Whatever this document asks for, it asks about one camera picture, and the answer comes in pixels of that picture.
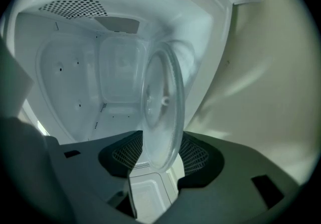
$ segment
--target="beige surface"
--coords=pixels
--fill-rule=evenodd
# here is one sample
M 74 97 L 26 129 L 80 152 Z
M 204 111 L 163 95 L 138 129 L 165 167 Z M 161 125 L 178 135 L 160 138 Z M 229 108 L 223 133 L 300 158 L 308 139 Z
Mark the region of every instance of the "beige surface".
M 314 24 L 300 0 L 233 10 L 222 61 L 187 131 L 250 146 L 303 183 L 319 154 Z

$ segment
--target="black slot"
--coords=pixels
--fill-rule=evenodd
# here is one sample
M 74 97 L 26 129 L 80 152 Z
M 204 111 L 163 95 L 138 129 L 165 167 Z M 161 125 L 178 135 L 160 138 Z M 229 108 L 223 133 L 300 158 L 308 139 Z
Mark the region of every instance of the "black slot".
M 70 158 L 70 157 L 80 154 L 80 152 L 77 150 L 73 150 L 73 151 L 65 152 L 64 154 L 65 154 L 66 158 Z
M 268 209 L 280 202 L 284 195 L 267 175 L 252 178 Z

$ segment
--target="beige wall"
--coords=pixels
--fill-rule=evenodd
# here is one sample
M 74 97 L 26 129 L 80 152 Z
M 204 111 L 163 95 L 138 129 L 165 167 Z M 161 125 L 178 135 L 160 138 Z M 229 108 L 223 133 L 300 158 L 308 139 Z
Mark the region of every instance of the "beige wall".
M 250 146 L 305 182 L 319 154 L 320 49 L 300 0 L 235 6 L 219 69 L 187 130 Z

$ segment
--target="ventilation grille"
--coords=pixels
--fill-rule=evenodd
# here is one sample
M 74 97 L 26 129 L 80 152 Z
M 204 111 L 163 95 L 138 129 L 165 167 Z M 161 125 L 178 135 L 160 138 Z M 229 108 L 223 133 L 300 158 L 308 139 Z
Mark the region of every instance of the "ventilation grille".
M 56 0 L 39 8 L 69 20 L 81 17 L 107 16 L 98 0 Z
M 113 158 L 128 167 L 133 169 L 142 153 L 142 135 L 138 135 L 128 143 L 112 152 Z
M 186 176 L 202 169 L 209 159 L 209 154 L 203 148 L 186 139 L 184 136 L 179 154 L 183 161 Z
M 107 106 L 107 104 L 104 103 L 104 104 L 102 105 L 102 108 L 101 108 L 100 112 L 102 112 L 102 110 L 103 110 L 104 108 L 106 108 L 106 106 Z

